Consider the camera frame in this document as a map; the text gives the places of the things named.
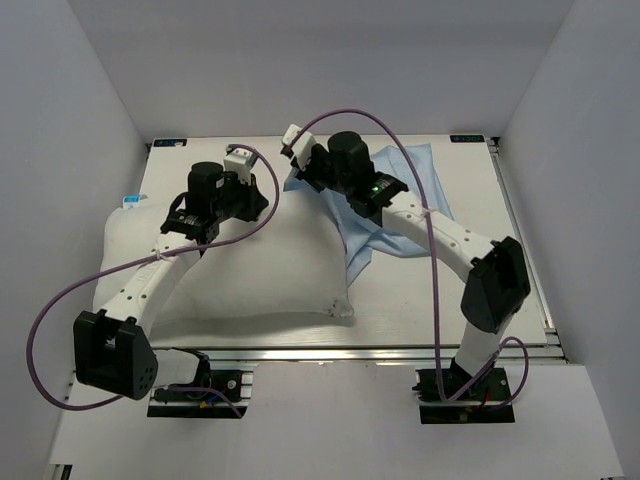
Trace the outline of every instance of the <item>robotic arm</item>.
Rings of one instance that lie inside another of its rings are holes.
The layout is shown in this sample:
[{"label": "robotic arm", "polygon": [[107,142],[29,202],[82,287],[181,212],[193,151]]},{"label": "robotic arm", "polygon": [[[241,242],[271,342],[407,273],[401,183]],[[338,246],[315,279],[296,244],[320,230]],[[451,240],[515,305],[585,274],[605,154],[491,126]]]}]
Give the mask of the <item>robotic arm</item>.
[{"label": "robotic arm", "polygon": [[212,242],[229,218],[256,221],[269,204],[251,174],[256,160],[250,152],[235,149],[227,152],[224,168],[212,162],[192,166],[188,190],[172,203],[151,251],[157,260],[138,268],[97,313],[84,311],[76,319],[75,363],[81,383],[134,400],[156,385],[206,386],[206,357],[175,349],[154,353],[148,341],[165,301],[204,254],[196,249],[164,257],[162,252]]},{"label": "robotic arm", "polygon": [[[325,149],[305,132],[291,147],[299,131],[291,125],[282,139],[282,153],[291,159],[296,178],[318,192],[328,188],[344,194],[358,215],[429,248],[427,212],[420,198],[397,178],[375,171],[367,145],[358,134],[337,133]],[[493,356],[531,286],[524,253],[516,240],[490,240],[438,211],[429,213],[438,258],[465,283],[461,309],[468,323],[446,379],[446,393],[450,394]]]}]

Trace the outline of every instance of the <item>gray wall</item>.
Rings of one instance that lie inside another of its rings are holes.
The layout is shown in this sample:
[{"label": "gray wall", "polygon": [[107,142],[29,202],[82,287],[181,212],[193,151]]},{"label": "gray wall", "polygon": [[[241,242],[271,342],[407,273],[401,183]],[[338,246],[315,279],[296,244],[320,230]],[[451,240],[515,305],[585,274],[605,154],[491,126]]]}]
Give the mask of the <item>gray wall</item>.
[{"label": "gray wall", "polygon": [[[141,139],[66,0],[9,0],[0,15],[0,476],[39,479],[59,412],[25,366],[39,308],[100,264],[108,213],[139,181]],[[56,308],[37,365],[63,396],[86,288]]]},{"label": "gray wall", "polygon": [[640,2],[577,0],[502,156],[570,358],[640,478]]},{"label": "gray wall", "polygon": [[[500,134],[572,0],[70,0],[131,118],[281,135],[332,108],[398,133]],[[378,130],[353,118],[340,127]]]}]

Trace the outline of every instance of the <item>blue cloth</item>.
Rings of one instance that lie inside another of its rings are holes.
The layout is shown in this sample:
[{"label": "blue cloth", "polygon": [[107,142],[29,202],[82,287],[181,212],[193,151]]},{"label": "blue cloth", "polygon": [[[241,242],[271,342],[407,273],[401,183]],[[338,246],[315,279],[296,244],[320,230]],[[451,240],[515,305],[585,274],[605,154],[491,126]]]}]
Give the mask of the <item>blue cloth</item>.
[{"label": "blue cloth", "polygon": [[[433,166],[431,145],[407,147],[407,151],[424,186],[429,207],[439,210],[449,218],[453,218],[440,185],[438,174]],[[377,171],[393,175],[402,180],[412,192],[418,196],[420,195],[418,185],[400,150],[395,147],[386,147],[372,155],[371,159]],[[284,184],[284,191],[299,189],[313,191],[307,183],[297,180],[293,175],[289,175]],[[320,195],[333,215],[336,226],[342,236],[346,251],[347,285],[351,285],[360,272],[371,262],[373,250],[379,250],[397,257],[429,254],[427,250],[416,245],[408,238],[393,233],[386,228],[381,228],[371,220],[357,215],[349,206],[344,195],[328,189],[320,192]]]}]

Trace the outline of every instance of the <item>pillow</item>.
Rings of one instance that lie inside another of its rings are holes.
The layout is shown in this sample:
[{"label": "pillow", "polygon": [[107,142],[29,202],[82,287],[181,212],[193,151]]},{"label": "pillow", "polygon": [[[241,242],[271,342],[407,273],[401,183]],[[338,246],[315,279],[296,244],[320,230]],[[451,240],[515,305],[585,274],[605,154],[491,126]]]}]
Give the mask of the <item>pillow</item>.
[{"label": "pillow", "polygon": [[[115,210],[105,226],[101,270],[148,255],[168,208],[143,202],[133,209]],[[216,241],[237,237],[255,225],[227,220]],[[101,278],[94,310],[110,300],[134,271]],[[298,312],[353,315],[340,234],[321,200],[303,191],[282,195],[276,214],[254,236],[207,250],[167,299],[154,325]]]}]

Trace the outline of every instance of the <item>wire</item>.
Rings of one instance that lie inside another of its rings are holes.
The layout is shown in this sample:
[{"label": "wire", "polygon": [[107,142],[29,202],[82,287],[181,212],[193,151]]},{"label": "wire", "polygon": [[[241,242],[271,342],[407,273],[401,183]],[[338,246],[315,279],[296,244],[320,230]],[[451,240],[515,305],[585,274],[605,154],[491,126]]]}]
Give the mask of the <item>wire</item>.
[{"label": "wire", "polygon": [[[278,183],[278,177],[276,176],[276,173],[273,170],[273,167],[271,166],[269,161],[260,152],[258,152],[253,147],[250,147],[248,145],[242,145],[242,144],[232,144],[232,145],[229,145],[229,147],[232,148],[232,149],[241,148],[241,149],[245,149],[245,150],[250,151],[251,153],[256,155],[260,159],[260,161],[262,161],[262,163],[264,163],[265,167],[267,167],[267,170],[269,170],[269,173],[271,174],[271,178],[273,179],[273,185],[275,187],[275,199],[273,201],[273,207],[269,211],[269,214],[265,217],[265,219],[262,222],[260,222],[258,225],[256,225],[255,228],[252,228],[248,232],[246,232],[246,233],[244,233],[244,234],[242,234],[242,235],[240,235],[240,236],[238,236],[236,238],[232,238],[231,240],[224,240],[222,242],[210,243],[208,245],[195,245],[193,247],[182,247],[182,248],[176,248],[174,250],[168,250],[166,252],[163,252],[163,254],[162,254],[163,257],[174,257],[174,256],[179,255],[181,253],[193,252],[193,251],[196,251],[196,250],[204,251],[204,250],[208,250],[210,248],[222,247],[222,246],[225,246],[225,245],[232,245],[234,243],[238,243],[238,242],[240,242],[240,241],[242,241],[242,240],[244,240],[246,238],[249,238],[250,236],[254,235],[255,233],[259,232],[273,218],[273,215],[276,213],[278,205],[280,204],[280,184]],[[44,317],[46,316],[46,314],[49,312],[49,310],[51,310],[51,307],[53,307],[56,303],[58,303],[58,301],[60,301],[60,299],[62,299],[63,297],[65,297],[69,293],[73,292],[77,288],[79,288],[79,287],[81,287],[83,285],[86,285],[87,283],[93,282],[94,280],[98,280],[99,278],[102,278],[102,277],[106,277],[107,275],[112,275],[114,273],[121,272],[122,270],[126,270],[126,269],[132,268],[132,267],[137,267],[139,265],[144,265],[146,263],[154,262],[156,260],[157,260],[157,258],[156,258],[155,255],[149,255],[148,257],[139,258],[138,260],[133,260],[131,262],[124,263],[122,265],[118,265],[118,266],[113,267],[113,268],[109,268],[109,269],[104,270],[102,272],[98,272],[98,273],[94,273],[93,275],[89,275],[88,277],[83,278],[82,280],[78,280],[77,282],[69,285],[68,287],[66,287],[63,290],[61,290],[60,292],[58,292],[51,300],[49,300],[47,302],[47,304],[42,308],[42,310],[40,310],[40,313],[38,313],[38,315],[36,316],[36,318],[35,318],[35,320],[33,322],[33,325],[31,326],[31,329],[29,330],[29,336],[27,337],[27,348],[26,348],[27,369],[29,370],[29,376],[31,377],[31,380],[33,381],[33,384],[35,385],[36,389],[38,390],[40,395],[42,395],[42,397],[47,402],[49,402],[51,405],[53,405],[54,407],[58,407],[58,408],[60,408],[62,410],[76,411],[77,412],[77,411],[92,410],[94,408],[103,407],[105,405],[109,405],[110,403],[113,403],[116,400],[119,400],[120,398],[122,398],[121,396],[115,396],[115,397],[109,398],[107,400],[102,400],[100,402],[91,403],[91,404],[88,404],[88,405],[69,405],[69,404],[61,402],[60,400],[55,398],[46,389],[46,387],[44,386],[44,384],[40,380],[40,377],[38,376],[38,372],[36,371],[36,368],[35,368],[35,362],[34,362],[34,359],[33,359],[33,346],[34,346],[34,343],[35,343],[36,333],[38,333],[38,328],[40,327],[40,324],[42,323],[42,320],[44,320]],[[189,389],[191,389],[191,387],[181,387],[181,388],[185,388],[186,389],[186,390],[183,390],[183,391],[188,391]],[[191,390],[194,391],[194,392],[201,391],[200,388],[196,388],[196,387],[193,387]]]},{"label": "wire", "polygon": [[229,400],[224,393],[220,392],[219,390],[216,390],[215,388],[208,388],[208,387],[178,387],[176,385],[169,385],[167,387],[167,390],[170,390],[172,392],[212,393],[214,395],[217,395],[218,398],[220,398],[222,401],[224,401],[224,403],[229,405],[229,408],[231,408],[231,410],[233,410],[233,413],[235,413],[238,418],[242,418],[242,413],[240,413],[240,410],[238,410],[238,408],[233,404],[233,402],[231,400]]},{"label": "wire", "polygon": [[510,403],[513,400],[515,400],[515,398],[520,394],[520,392],[522,391],[522,388],[524,387],[524,383],[525,383],[525,381],[527,379],[527,375],[529,373],[529,355],[527,353],[527,348],[524,345],[524,343],[520,339],[518,339],[516,337],[505,338],[500,343],[500,346],[498,347],[498,350],[491,356],[491,358],[487,361],[487,363],[484,364],[484,366],[480,369],[480,371],[478,373],[476,373],[467,383],[465,383],[451,397],[447,398],[447,395],[446,395],[446,393],[444,391],[444,380],[443,380],[443,375],[442,375],[442,355],[441,355],[441,351],[440,351],[441,350],[441,344],[440,344],[440,298],[439,298],[440,288],[439,288],[439,284],[438,284],[438,262],[437,262],[437,255],[436,255],[436,242],[435,242],[435,237],[434,237],[434,233],[433,233],[433,222],[431,220],[431,213],[429,211],[429,203],[427,201],[427,195],[426,195],[426,193],[424,191],[424,186],[422,185],[422,181],[420,180],[420,176],[418,175],[418,172],[417,172],[415,166],[413,165],[413,162],[411,161],[411,157],[409,156],[409,153],[407,152],[406,148],[404,147],[404,145],[402,144],[400,139],[396,136],[396,134],[394,134],[391,131],[391,129],[382,120],[380,120],[375,115],[372,115],[371,113],[365,112],[364,110],[360,110],[360,109],[357,109],[357,108],[343,108],[343,109],[332,110],[330,112],[323,113],[322,115],[319,115],[318,117],[316,117],[313,120],[311,120],[304,127],[302,127],[302,129],[293,138],[293,140],[291,141],[291,144],[289,146],[292,147],[300,139],[300,137],[305,132],[307,132],[311,127],[313,127],[316,123],[320,122],[321,120],[324,120],[325,118],[333,117],[335,115],[341,115],[341,114],[344,114],[344,113],[351,113],[351,114],[355,114],[355,115],[361,115],[363,117],[367,117],[368,119],[372,120],[374,123],[377,123],[378,126],[380,126],[380,128],[382,128],[382,130],[384,130],[385,133],[387,135],[389,135],[389,137],[393,140],[393,142],[396,144],[396,146],[400,150],[400,153],[402,153],[402,156],[404,157],[404,160],[407,163],[407,166],[409,167],[409,170],[411,170],[411,174],[413,175],[413,178],[415,179],[416,184],[418,185],[418,191],[420,193],[420,200],[422,202],[422,206],[426,210],[425,220],[427,222],[427,238],[428,238],[428,243],[429,243],[429,251],[431,253],[431,255],[430,255],[430,257],[431,257],[431,279],[432,279],[431,283],[432,283],[432,288],[433,288],[433,337],[434,337],[434,351],[435,351],[435,360],[436,360],[436,384],[438,386],[438,395],[440,396],[440,399],[443,402],[452,402],[452,401],[455,401],[458,398],[460,398],[469,389],[469,387],[471,387],[478,379],[480,379],[484,375],[484,373],[489,368],[491,368],[491,366],[493,365],[495,360],[498,358],[498,355],[500,354],[500,351],[504,348],[504,346],[508,343],[508,341],[514,341],[514,342],[518,343],[518,345],[520,345],[520,347],[522,348],[522,350],[524,352],[525,367],[524,367],[524,375],[522,377],[522,381],[520,382],[520,386],[517,388],[515,393],[513,395],[511,395],[511,397],[509,397],[509,399],[507,399],[505,402],[503,402],[502,404],[498,405],[495,408],[501,408],[501,407],[507,405],[508,403]]}]

